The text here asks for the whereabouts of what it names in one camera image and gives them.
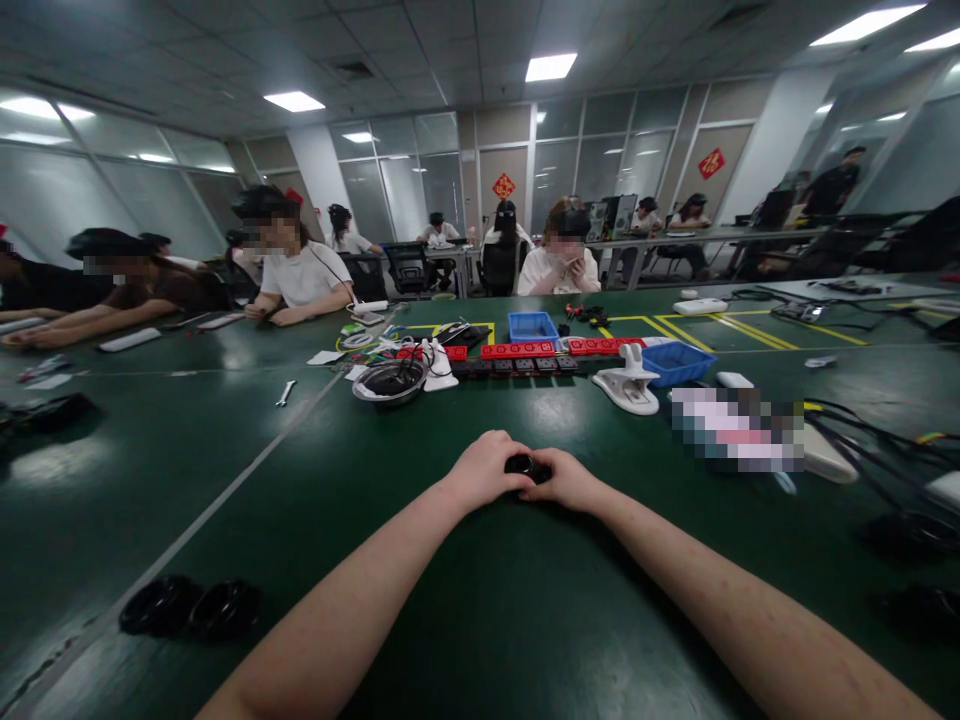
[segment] green workbench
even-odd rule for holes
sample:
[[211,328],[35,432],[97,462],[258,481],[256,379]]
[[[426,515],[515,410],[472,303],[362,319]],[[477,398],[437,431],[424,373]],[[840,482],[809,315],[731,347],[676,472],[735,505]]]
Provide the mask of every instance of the green workbench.
[[[656,326],[711,348],[719,357],[713,371],[743,373],[767,399],[835,400],[910,437],[960,431],[956,347],[905,321],[838,336],[778,321],[762,312],[773,303],[756,302],[736,303],[726,323],[677,318],[676,295],[576,301],[629,318],[613,322],[613,336],[659,334]],[[493,323],[504,342],[507,313],[542,309],[564,322],[569,300],[412,303],[393,321],[431,326],[463,317]],[[960,714],[960,652],[895,634],[867,605],[872,594],[913,581],[957,586],[957,563],[904,571],[865,549],[853,531],[887,512],[865,484],[797,474],[799,494],[790,497],[769,475],[717,475],[679,442],[666,413],[625,413],[587,377],[464,381],[377,413],[352,396],[341,367],[305,364],[333,348],[344,322],[345,313],[282,330],[241,322],[188,337],[184,329],[109,356],[81,347],[69,354],[88,374],[47,393],[13,382],[36,356],[0,358],[0,399],[83,392],[101,410],[69,436],[19,444],[0,483],[0,706],[75,638],[66,662],[40,675],[21,709],[42,697],[38,717],[192,716],[325,573],[442,477],[478,435],[503,428],[534,447],[570,450],[836,626],[941,713]],[[600,336],[579,323],[573,329]],[[836,365],[804,367],[826,354]],[[277,408],[290,379],[298,381],[290,405]],[[666,405],[665,391],[656,392]],[[222,506],[202,515],[225,492]],[[215,646],[121,635],[116,603],[148,571],[186,573],[205,586],[243,577],[264,590],[261,621],[245,640]],[[83,652],[70,664],[77,648]],[[345,712],[398,714],[760,712],[602,527],[504,497],[440,548]]]

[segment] hand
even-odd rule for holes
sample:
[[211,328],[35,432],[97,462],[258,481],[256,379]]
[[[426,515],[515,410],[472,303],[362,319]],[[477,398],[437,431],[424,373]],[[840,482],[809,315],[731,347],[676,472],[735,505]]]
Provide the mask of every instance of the hand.
[[308,315],[303,312],[303,308],[284,308],[275,313],[274,316],[270,318],[270,322],[277,327],[286,327],[287,325],[296,325],[307,318]]
[[244,306],[243,314],[246,316],[247,320],[262,320],[263,316],[267,314],[267,311],[259,305],[251,304]]
[[529,455],[530,448],[511,440],[504,430],[488,430],[463,451],[437,486],[447,490],[464,514],[469,514],[505,492],[535,487],[526,475],[503,471],[507,459],[519,454]]
[[604,492],[610,489],[570,453],[549,448],[530,454],[537,462],[553,468],[553,478],[524,490],[520,493],[521,500],[553,500],[568,510],[592,513]]

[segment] table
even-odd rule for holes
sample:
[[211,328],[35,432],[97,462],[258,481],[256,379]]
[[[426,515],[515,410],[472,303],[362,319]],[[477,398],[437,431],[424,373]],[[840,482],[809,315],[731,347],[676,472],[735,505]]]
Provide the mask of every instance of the table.
[[[723,296],[731,287],[700,291]],[[508,312],[544,310],[562,322],[572,299],[411,303],[395,321],[434,325],[462,315],[494,323],[503,341]],[[668,289],[575,300],[619,318],[608,329],[614,336],[659,334],[656,326],[710,347],[714,371],[742,372],[773,399],[828,397],[911,437],[960,430],[960,377],[949,371],[955,349],[913,325],[831,334],[777,321],[765,313],[770,303],[754,302],[731,307],[726,323],[678,318]],[[913,581],[957,586],[960,571],[948,562],[905,572],[860,545],[853,531],[886,512],[864,483],[798,475],[791,498],[766,476],[718,477],[663,417],[620,411],[585,377],[466,381],[377,414],[339,372],[304,365],[345,322],[346,314],[284,329],[236,323],[112,356],[71,351],[90,372],[62,391],[88,394],[104,416],[22,450],[0,483],[8,589],[0,705],[78,636],[28,695],[39,702],[36,717],[191,716],[326,572],[470,441],[502,427],[530,445],[575,452],[599,477],[818,613],[939,712],[960,713],[956,650],[904,640],[866,604]],[[838,356],[836,367],[804,367],[806,357],[824,354]],[[3,400],[30,394],[9,378],[31,361],[0,357]],[[196,374],[171,377],[175,370]],[[274,403],[289,379],[298,384],[281,410]],[[900,486],[890,489],[915,504]],[[120,635],[111,606],[160,572],[205,586],[243,577],[265,592],[262,622],[220,646]],[[510,498],[472,515],[444,543],[344,716],[382,717],[399,706],[418,717],[760,716],[601,527]]]

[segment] red decoration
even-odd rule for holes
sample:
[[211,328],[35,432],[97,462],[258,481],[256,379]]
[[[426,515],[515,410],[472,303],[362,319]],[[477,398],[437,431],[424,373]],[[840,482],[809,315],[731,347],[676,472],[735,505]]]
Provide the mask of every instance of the red decoration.
[[500,176],[497,182],[493,186],[493,192],[496,193],[496,196],[501,200],[506,200],[513,194],[513,191],[517,189],[517,186],[514,184],[513,180],[504,173]]
[[723,159],[723,153],[720,152],[720,148],[717,148],[701,160],[697,167],[700,168],[700,174],[703,175],[703,179],[709,180],[726,164],[727,161]]

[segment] white clamp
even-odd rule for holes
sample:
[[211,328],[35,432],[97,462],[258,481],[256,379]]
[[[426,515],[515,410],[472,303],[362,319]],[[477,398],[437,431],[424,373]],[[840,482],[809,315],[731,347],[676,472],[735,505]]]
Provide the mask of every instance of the white clamp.
[[647,385],[660,376],[643,369],[643,349],[640,345],[621,345],[620,356],[627,360],[625,368],[600,370],[591,380],[621,410],[634,415],[655,414],[660,409],[660,401]]

